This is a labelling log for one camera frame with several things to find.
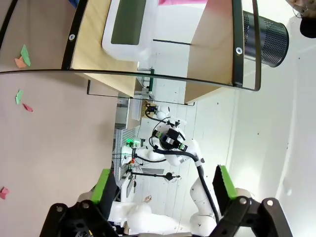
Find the metal bolt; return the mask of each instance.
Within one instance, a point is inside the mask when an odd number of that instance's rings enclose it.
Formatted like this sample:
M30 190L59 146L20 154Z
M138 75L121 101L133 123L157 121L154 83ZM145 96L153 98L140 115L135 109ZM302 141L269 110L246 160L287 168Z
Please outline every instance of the metal bolt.
M240 202L242 205L245 205L245 204L247 203L247 200L242 197L242 198L239 200L239 202Z
M267 204L268 204L269 206L273 206L273 201L272 201L272 200L268 200L268 201L267 201Z
M75 39L75 35L74 34L71 34L71 35L69 35L69 40L74 40Z
M242 54L242 49L240 47L237 47L236 48L236 53L241 55Z
M84 203L82 204L82 206L83 206L83 208L84 208L84 209L89 208L89 204L88 204L88 203L86 203L86 202L84 202Z

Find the white container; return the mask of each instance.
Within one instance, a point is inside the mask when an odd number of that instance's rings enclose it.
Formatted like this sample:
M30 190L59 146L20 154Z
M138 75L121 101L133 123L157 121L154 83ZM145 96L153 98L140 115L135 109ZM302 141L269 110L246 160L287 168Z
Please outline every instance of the white container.
M102 39L103 49L117 60L144 61L151 55L151 46L156 26L158 0L146 0L138 45L112 44L112 33L120 0L112 0Z

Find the red paper scrap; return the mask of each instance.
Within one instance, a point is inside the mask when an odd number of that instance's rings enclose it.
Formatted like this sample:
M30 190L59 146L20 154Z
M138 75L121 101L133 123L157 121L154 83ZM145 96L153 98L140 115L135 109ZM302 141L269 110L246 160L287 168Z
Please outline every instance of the red paper scrap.
M2 198L3 200L5 200L5 196L9 193L9 189L7 189L6 187L3 187L0 191L0 198Z
M24 106L24 108L25 108L27 111L33 112L33 109L32 109L30 106L28 106L28 105L26 105L26 104L23 104L23 106Z

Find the beige floor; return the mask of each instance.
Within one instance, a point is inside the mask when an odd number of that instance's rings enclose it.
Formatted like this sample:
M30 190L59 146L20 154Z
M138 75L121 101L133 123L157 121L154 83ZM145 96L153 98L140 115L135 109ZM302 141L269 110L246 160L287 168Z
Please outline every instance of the beige floor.
M71 74L0 76L0 236L39 236L49 207L73 205L111 165L116 98ZM30 113L15 104L22 102Z

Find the plywood board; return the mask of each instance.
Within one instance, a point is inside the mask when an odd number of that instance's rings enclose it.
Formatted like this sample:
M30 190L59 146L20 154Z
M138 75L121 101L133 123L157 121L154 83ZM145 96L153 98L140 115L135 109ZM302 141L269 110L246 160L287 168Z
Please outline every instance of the plywood board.
M208 0L190 46L188 78L232 83L233 11L231 0ZM209 96L216 86L187 82L185 103Z
M111 0L89 0L82 18L71 68L136 72L137 63L120 61L107 54L101 45ZM111 89L134 96L135 77L86 74Z

